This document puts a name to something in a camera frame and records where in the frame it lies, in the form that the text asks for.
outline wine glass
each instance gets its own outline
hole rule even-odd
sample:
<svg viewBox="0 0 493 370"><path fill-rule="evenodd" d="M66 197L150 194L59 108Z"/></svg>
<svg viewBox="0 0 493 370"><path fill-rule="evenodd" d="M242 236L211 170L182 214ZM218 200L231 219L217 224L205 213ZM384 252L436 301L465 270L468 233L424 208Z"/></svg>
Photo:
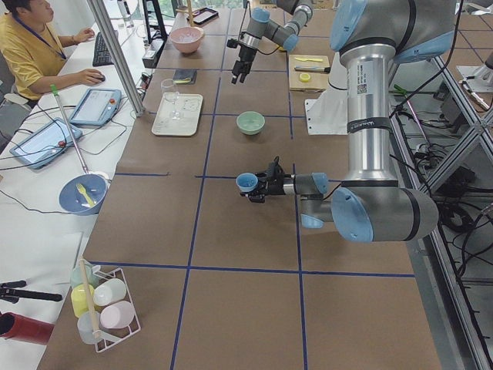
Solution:
<svg viewBox="0 0 493 370"><path fill-rule="evenodd" d="M171 119L179 119L181 115L176 110L176 101L178 100L179 92L173 79L164 79L161 82L161 91L163 92L165 101L173 104L173 111L169 117Z"/></svg>

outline blue joint cap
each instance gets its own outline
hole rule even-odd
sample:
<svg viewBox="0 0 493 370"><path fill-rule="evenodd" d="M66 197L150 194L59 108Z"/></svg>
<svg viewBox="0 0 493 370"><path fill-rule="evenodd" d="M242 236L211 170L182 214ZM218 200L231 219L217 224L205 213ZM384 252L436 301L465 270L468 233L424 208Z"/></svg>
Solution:
<svg viewBox="0 0 493 370"><path fill-rule="evenodd" d="M330 33L330 48L338 52L349 41L363 16L368 0L341 2Z"/></svg>
<svg viewBox="0 0 493 370"><path fill-rule="evenodd" d="M341 187L332 196L332 218L337 231L348 241L373 241L373 227L360 198Z"/></svg>
<svg viewBox="0 0 493 370"><path fill-rule="evenodd" d="M301 226L306 229L321 229L324 225L322 220L318 218L308 216L307 214L301 214Z"/></svg>
<svg viewBox="0 0 493 370"><path fill-rule="evenodd" d="M394 62L396 64L411 63L440 56L451 48L453 41L454 31L444 33L420 45L404 50L394 57Z"/></svg>
<svg viewBox="0 0 493 370"><path fill-rule="evenodd" d="M292 52L298 43L297 35L290 35L286 41L284 41L283 48L285 48L288 52Z"/></svg>
<svg viewBox="0 0 493 370"><path fill-rule="evenodd" d="M252 12L252 19L259 23L267 23L270 18L270 13L262 8L255 8Z"/></svg>
<svg viewBox="0 0 493 370"><path fill-rule="evenodd" d="M325 194L327 192L327 184L329 182L327 175L323 172L315 172L312 173L311 176L314 179L315 186L318 191L320 191L320 194Z"/></svg>

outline man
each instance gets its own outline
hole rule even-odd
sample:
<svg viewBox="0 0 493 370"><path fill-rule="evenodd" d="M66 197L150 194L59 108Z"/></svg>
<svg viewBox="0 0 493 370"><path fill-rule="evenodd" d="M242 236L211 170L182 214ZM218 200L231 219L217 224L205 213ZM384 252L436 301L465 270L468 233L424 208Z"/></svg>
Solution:
<svg viewBox="0 0 493 370"><path fill-rule="evenodd" d="M50 24L53 10L45 0L2 0L9 10L0 17L0 51L15 77L18 93L33 107L42 94L58 89L101 82L97 69L57 76L67 60L63 48L86 42L94 36L83 29L74 36L58 36Z"/></svg>

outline keyboard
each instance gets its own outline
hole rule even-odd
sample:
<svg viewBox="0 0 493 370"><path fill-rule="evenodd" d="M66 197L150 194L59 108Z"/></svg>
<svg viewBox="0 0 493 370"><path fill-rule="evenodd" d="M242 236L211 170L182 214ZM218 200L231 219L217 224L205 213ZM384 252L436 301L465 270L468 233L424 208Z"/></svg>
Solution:
<svg viewBox="0 0 493 370"><path fill-rule="evenodd" d="M115 36L118 37L118 31L115 31ZM105 40L102 38L101 32L96 35L96 44L94 45L94 58L92 59L93 67L109 66L113 64L111 55L106 47Z"/></svg>

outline red cup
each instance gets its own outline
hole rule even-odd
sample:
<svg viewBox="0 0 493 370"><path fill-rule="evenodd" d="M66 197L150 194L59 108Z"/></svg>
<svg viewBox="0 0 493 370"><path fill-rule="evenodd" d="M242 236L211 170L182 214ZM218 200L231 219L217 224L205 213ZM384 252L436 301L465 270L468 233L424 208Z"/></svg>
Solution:
<svg viewBox="0 0 493 370"><path fill-rule="evenodd" d="M11 312L0 316L0 338L46 345L54 327L53 324L48 322L38 321Z"/></svg>

